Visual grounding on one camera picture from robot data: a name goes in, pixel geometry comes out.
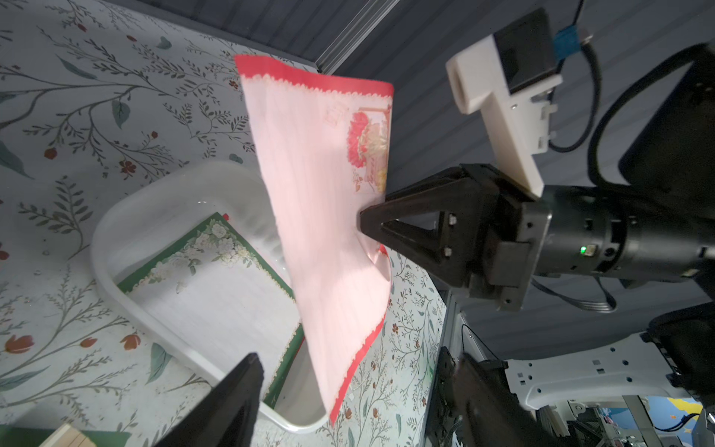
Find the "green floral paper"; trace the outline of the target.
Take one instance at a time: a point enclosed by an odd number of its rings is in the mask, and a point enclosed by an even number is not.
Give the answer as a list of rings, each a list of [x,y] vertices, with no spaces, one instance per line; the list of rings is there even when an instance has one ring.
[[[126,432],[80,431],[68,424],[57,429],[1,426],[2,446],[118,446],[124,447]]]
[[[257,354],[263,401],[276,405],[304,330],[290,285],[225,216],[212,214],[118,288],[225,373]]]

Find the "pink red-edged stationery paper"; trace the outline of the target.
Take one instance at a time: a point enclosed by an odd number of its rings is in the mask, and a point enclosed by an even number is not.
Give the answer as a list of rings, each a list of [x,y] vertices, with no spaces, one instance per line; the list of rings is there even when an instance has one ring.
[[[385,199],[394,89],[238,55],[260,171],[330,419],[381,333],[392,287],[385,247],[359,231]]]

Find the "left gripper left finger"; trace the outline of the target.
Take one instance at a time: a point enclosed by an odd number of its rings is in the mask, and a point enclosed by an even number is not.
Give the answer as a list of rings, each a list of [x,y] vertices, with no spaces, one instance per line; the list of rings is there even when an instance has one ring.
[[[249,446],[263,381],[259,356],[247,355],[158,445]]]

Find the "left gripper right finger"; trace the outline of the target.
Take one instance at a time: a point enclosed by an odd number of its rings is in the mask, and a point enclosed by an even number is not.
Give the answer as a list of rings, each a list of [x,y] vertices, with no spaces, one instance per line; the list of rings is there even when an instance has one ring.
[[[471,356],[460,357],[454,374],[455,405],[465,446],[560,446],[523,410],[508,390]]]

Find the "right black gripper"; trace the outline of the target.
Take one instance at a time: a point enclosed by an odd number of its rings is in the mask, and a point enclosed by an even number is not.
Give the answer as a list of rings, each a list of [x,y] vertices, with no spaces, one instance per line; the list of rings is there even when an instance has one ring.
[[[490,165],[450,168],[359,214],[359,229],[471,298],[518,311],[534,277],[693,280],[714,295],[714,223],[635,195],[546,186]]]

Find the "beige stationery paper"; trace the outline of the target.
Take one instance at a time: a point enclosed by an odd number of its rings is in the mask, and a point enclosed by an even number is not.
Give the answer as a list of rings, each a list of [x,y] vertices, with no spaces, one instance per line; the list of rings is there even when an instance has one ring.
[[[82,431],[64,424],[42,441],[40,447],[96,447],[96,443]]]

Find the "white plastic storage box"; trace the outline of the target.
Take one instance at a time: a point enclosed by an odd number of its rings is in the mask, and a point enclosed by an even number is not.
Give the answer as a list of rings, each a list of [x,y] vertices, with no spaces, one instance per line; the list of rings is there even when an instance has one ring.
[[[90,264],[98,292],[155,341],[152,379],[159,378],[173,359],[211,385],[231,372],[212,365],[118,288],[128,275],[215,213],[225,216],[292,288],[266,186],[256,172],[234,161],[204,161],[181,169],[122,199],[95,229]],[[305,340],[274,407],[264,403],[260,391],[260,416],[296,434],[315,432],[327,422]]]

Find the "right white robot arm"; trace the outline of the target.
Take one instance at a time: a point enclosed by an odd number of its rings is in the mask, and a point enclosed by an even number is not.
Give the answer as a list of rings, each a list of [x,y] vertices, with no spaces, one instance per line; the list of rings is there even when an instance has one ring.
[[[600,171],[601,138],[631,100],[678,69],[684,76],[620,161]],[[670,56],[629,87],[598,122],[587,151],[590,186],[529,186],[488,165],[447,169],[363,210],[361,232],[475,298],[518,310],[539,277],[562,274],[694,281],[714,294],[714,48]],[[537,409],[599,394],[714,402],[714,306],[654,318],[621,344],[547,359],[543,382],[508,366],[522,405]]]

